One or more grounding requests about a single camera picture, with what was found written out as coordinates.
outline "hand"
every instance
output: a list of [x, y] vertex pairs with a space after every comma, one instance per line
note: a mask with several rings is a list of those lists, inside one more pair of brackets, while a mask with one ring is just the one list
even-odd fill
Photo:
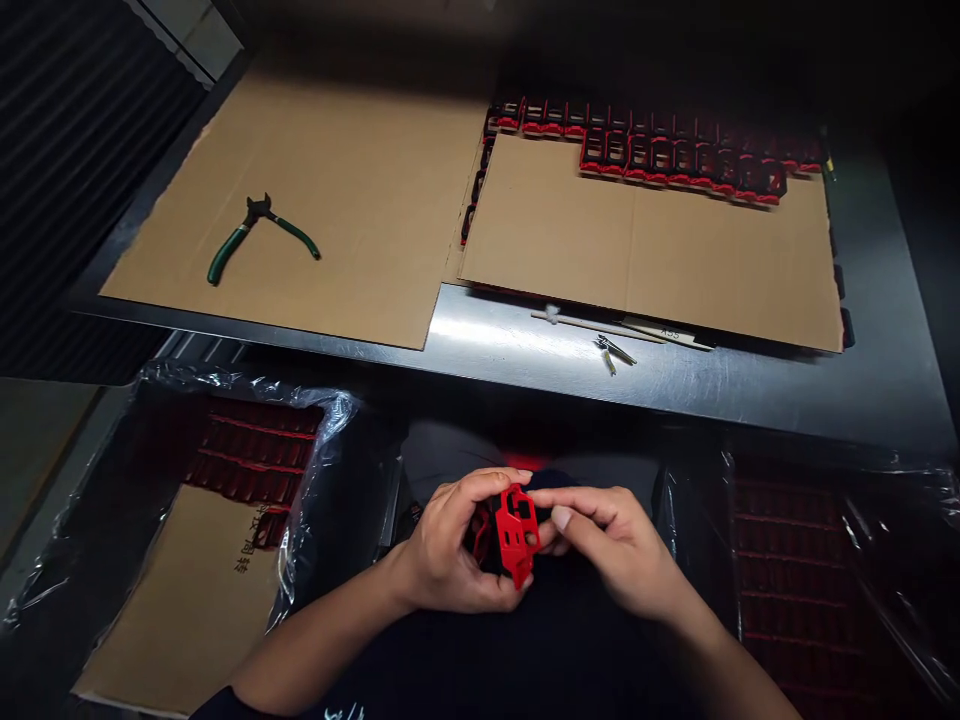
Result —
[[693, 590], [629, 490], [571, 487], [528, 494], [537, 507], [553, 508], [540, 526], [541, 552], [562, 555], [571, 545], [577, 548], [628, 612], [668, 621], [678, 593]]
[[441, 485], [430, 498], [417, 529], [384, 559], [389, 562], [394, 587], [411, 609], [459, 613], [510, 612], [533, 582], [523, 589], [513, 580], [480, 571], [463, 546], [478, 502], [497, 495], [513, 483], [526, 485], [531, 473], [513, 468], [487, 468], [459, 482]]

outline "metal table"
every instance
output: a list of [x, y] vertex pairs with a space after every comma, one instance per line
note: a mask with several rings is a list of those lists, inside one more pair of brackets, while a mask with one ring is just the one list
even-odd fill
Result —
[[843, 355], [704, 353], [624, 338], [639, 364], [607, 374], [594, 334], [530, 317], [533, 305], [443, 285], [423, 351], [100, 297], [98, 292], [203, 126], [236, 85], [239, 57], [147, 179], [69, 297], [72, 309], [251, 343], [684, 413], [843, 443], [956, 457], [957, 440], [883, 161], [832, 140], [828, 200], [856, 345]]

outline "cardboard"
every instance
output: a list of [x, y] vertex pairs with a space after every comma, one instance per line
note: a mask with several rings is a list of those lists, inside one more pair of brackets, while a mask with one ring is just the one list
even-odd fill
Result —
[[780, 207], [580, 177], [580, 146], [502, 134], [459, 277], [841, 352], [823, 180]]
[[[363, 64], [336, 62], [351, 71]], [[387, 74], [397, 82], [383, 86], [286, 72], [269, 55], [258, 59], [101, 294], [422, 348], [487, 96], [420, 91], [399, 76], [423, 68], [408, 70], [393, 58]], [[210, 286], [210, 262], [243, 220], [246, 197], [264, 192], [323, 259], [260, 220], [219, 287]]]
[[187, 717], [222, 688], [263, 637], [279, 587], [277, 551], [242, 552], [257, 516], [257, 508], [182, 487], [73, 693]]

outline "green pliers handle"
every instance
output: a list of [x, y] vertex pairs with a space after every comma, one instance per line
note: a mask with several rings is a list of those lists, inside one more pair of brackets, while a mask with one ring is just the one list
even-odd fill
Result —
[[300, 238], [303, 241], [303, 244], [307, 246], [307, 250], [310, 251], [310, 254], [313, 255], [314, 260], [320, 259], [320, 251], [317, 249], [317, 246], [313, 244], [313, 240], [310, 239], [310, 236], [307, 235], [303, 230], [292, 223], [288, 223], [281, 217], [274, 216], [270, 219], [294, 237]]
[[[303, 230], [298, 228], [296, 225], [293, 225], [281, 217], [277, 217], [270, 214], [267, 216], [267, 219], [273, 220], [277, 225], [282, 227], [288, 233], [293, 235], [295, 238], [303, 241], [303, 244], [307, 246], [307, 250], [310, 251], [310, 254], [313, 255], [314, 260], [320, 259], [320, 251], [317, 249], [317, 246], [314, 244], [313, 240], [310, 239], [310, 236], [307, 235]], [[243, 239], [247, 236], [247, 233], [250, 232], [250, 225], [243, 223], [236, 230], [233, 231], [233, 234], [227, 238], [227, 241], [220, 247], [217, 251], [217, 254], [213, 258], [213, 262], [210, 263], [210, 269], [207, 271], [207, 282], [216, 287], [220, 284], [220, 278], [223, 275], [223, 269], [227, 266], [227, 261], [230, 259], [230, 256], [240, 247], [240, 243], [243, 242]]]
[[234, 230], [233, 234], [227, 238], [227, 241], [220, 246], [220, 249], [217, 250], [217, 254], [213, 258], [213, 262], [210, 263], [210, 269], [207, 270], [208, 283], [214, 287], [220, 284], [220, 277], [223, 275], [223, 269], [227, 266], [227, 260], [229, 260], [234, 251], [240, 247], [240, 243], [243, 242], [248, 232], [250, 232], [250, 228], [246, 225], [241, 225]]

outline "black shirt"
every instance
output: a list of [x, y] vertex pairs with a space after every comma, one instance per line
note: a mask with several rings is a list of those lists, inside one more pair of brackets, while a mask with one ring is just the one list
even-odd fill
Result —
[[[702, 717], [583, 557], [537, 557], [534, 578], [513, 613], [418, 612], [387, 628], [304, 717]], [[193, 717], [257, 715], [227, 688]]]

